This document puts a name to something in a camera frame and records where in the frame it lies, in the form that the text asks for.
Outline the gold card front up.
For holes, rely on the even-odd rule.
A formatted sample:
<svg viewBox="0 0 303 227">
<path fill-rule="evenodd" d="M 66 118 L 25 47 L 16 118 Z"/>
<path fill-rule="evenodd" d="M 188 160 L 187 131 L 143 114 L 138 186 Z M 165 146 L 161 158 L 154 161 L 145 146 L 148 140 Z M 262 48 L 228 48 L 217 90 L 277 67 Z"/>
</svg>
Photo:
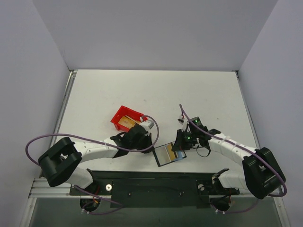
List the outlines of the gold card front up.
<svg viewBox="0 0 303 227">
<path fill-rule="evenodd" d="M 175 161 L 178 156 L 177 156 L 176 152 L 172 150 L 172 145 L 167 144 L 166 145 L 166 150 L 167 150 L 167 154 L 169 156 L 170 161 L 171 162 Z"/>
</svg>

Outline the black card holder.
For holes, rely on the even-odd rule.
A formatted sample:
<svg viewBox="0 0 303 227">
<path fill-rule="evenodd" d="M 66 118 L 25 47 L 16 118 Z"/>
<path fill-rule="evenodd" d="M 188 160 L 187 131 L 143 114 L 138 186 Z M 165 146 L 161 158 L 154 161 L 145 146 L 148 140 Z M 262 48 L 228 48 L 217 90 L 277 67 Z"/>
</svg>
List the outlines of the black card holder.
<svg viewBox="0 0 303 227">
<path fill-rule="evenodd" d="M 169 159 L 169 156 L 167 154 L 167 150 L 166 150 L 166 145 L 167 144 L 158 146 L 153 151 L 153 154 L 154 154 L 154 157 L 155 157 L 155 160 L 156 160 L 156 163 L 157 163 L 158 167 L 165 166 L 165 165 L 183 160 L 187 157 L 186 153 L 184 151 L 175 151 L 178 157 L 175 161 L 171 162 L 170 159 Z"/>
</svg>

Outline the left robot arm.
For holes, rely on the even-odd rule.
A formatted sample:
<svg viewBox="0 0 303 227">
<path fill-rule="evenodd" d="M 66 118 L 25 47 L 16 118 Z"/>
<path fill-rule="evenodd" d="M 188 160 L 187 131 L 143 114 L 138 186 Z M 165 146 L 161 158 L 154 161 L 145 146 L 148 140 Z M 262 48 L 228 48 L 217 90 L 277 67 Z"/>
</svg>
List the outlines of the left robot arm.
<svg viewBox="0 0 303 227">
<path fill-rule="evenodd" d="M 141 125 L 101 142 L 102 144 L 73 142 L 69 137 L 63 137 L 56 142 L 38 159 L 49 185 L 56 187 L 62 183 L 69 183 L 91 195 L 97 190 L 97 182 L 90 170 L 78 167 L 80 163 L 100 158 L 122 157 L 131 150 L 141 153 L 154 150 L 152 134 Z"/>
</svg>

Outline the red plastic bin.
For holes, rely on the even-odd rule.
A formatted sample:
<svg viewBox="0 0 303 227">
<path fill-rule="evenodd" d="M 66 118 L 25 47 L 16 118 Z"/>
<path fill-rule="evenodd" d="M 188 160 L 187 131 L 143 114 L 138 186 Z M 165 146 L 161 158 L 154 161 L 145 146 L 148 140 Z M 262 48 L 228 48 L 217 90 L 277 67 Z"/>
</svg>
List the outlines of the red plastic bin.
<svg viewBox="0 0 303 227">
<path fill-rule="evenodd" d="M 122 105 L 110 122 L 118 131 L 128 132 L 136 124 L 140 124 L 142 120 L 146 119 L 142 113 Z"/>
</svg>

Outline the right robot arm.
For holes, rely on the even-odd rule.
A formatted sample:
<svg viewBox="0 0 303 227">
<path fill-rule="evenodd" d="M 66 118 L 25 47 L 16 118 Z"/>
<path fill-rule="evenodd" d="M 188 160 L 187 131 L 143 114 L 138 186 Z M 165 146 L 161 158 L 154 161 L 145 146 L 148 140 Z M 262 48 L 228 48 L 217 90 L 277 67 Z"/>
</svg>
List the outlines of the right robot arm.
<svg viewBox="0 0 303 227">
<path fill-rule="evenodd" d="M 201 123 L 199 117 L 187 120 L 181 115 L 178 122 L 182 128 L 177 131 L 173 151 L 205 148 L 242 167 L 240 172 L 226 168 L 215 173 L 211 182 L 214 192 L 242 189 L 248 190 L 258 199 L 263 199 L 273 196 L 273 191 L 286 183 L 285 175 L 270 149 L 257 149 L 240 144 L 216 129 L 209 130 Z"/>
</svg>

